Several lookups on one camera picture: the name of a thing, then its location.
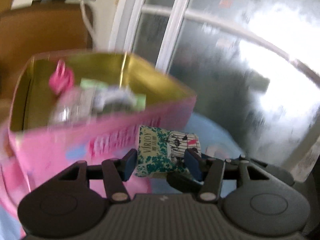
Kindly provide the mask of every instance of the small package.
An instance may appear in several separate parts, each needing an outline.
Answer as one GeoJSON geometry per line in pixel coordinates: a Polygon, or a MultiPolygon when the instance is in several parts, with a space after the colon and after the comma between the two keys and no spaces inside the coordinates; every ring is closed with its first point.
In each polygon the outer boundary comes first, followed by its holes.
{"type": "Polygon", "coordinates": [[[138,164],[135,175],[165,178],[166,174],[171,171],[187,173],[188,170],[184,165],[184,152],[187,148],[196,148],[201,156],[197,135],[140,126],[138,164]]]}

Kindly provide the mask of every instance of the window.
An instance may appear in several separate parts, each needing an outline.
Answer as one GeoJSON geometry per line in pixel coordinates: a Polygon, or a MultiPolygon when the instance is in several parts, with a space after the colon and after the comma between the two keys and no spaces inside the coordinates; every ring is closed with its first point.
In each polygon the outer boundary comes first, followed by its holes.
{"type": "Polygon", "coordinates": [[[195,111],[243,150],[281,164],[308,134],[319,76],[295,58],[320,72],[320,0],[120,2],[110,49],[137,53],[193,88],[195,111]]]}

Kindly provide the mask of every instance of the white window frame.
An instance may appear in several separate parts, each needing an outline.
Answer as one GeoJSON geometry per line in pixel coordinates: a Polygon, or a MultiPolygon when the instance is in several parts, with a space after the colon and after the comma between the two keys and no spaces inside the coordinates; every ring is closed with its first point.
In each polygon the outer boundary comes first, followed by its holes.
{"type": "Polygon", "coordinates": [[[256,35],[252,31],[245,29],[241,25],[233,21],[225,20],[213,14],[206,14],[198,10],[188,9],[187,5],[189,3],[189,0],[175,0],[172,9],[164,6],[147,5],[144,4],[145,0],[131,0],[129,3],[134,2],[134,6],[130,16],[129,24],[127,25],[127,29],[120,30],[119,26],[121,23],[126,1],[127,0],[119,0],[118,8],[116,11],[111,31],[109,50],[115,50],[115,44],[118,40],[119,32],[126,31],[125,41],[122,41],[124,45],[123,47],[121,47],[121,49],[123,52],[132,51],[132,46],[141,13],[169,16],[169,21],[164,33],[164,38],[162,40],[158,59],[156,62],[156,69],[163,73],[167,73],[169,71],[170,60],[173,55],[175,43],[180,32],[182,21],[183,19],[187,19],[198,23],[210,24],[212,25],[212,27],[219,28],[230,34],[234,34],[245,40],[255,43],[259,46],[265,47],[266,49],[271,50],[272,52],[278,54],[285,60],[292,63],[294,67],[298,68],[299,71],[303,72],[313,81],[319,80],[319,76],[308,66],[304,65],[295,57],[289,55],[288,53],[278,48],[271,42],[268,42],[267,40],[256,35]]]}

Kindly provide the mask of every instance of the white cable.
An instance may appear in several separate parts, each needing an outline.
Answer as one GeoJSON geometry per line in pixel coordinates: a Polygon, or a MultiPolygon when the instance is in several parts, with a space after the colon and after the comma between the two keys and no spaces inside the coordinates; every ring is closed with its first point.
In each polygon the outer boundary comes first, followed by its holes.
{"type": "Polygon", "coordinates": [[[83,0],[79,0],[80,2],[80,10],[81,10],[81,14],[82,14],[82,20],[84,22],[84,25],[85,27],[87,28],[91,38],[92,38],[92,41],[93,41],[93,44],[97,44],[97,37],[96,37],[96,33],[94,32],[94,29],[93,27],[91,26],[91,23],[87,17],[87,14],[85,12],[85,6],[84,6],[84,1],[83,0]]]}

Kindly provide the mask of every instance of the open box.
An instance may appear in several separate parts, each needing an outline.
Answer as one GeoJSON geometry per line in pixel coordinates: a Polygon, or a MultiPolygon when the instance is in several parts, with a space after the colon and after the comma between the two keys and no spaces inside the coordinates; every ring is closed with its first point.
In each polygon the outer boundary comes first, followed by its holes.
{"type": "Polygon", "coordinates": [[[191,89],[133,54],[40,54],[29,60],[17,84],[10,115],[10,143],[21,168],[36,187],[76,160],[96,164],[111,152],[134,146],[141,124],[183,129],[195,102],[191,89]],[[48,127],[57,102],[48,81],[61,58],[73,69],[76,85],[81,78],[89,78],[129,86],[134,93],[146,94],[146,110],[104,115],[76,126],[48,127]]]}

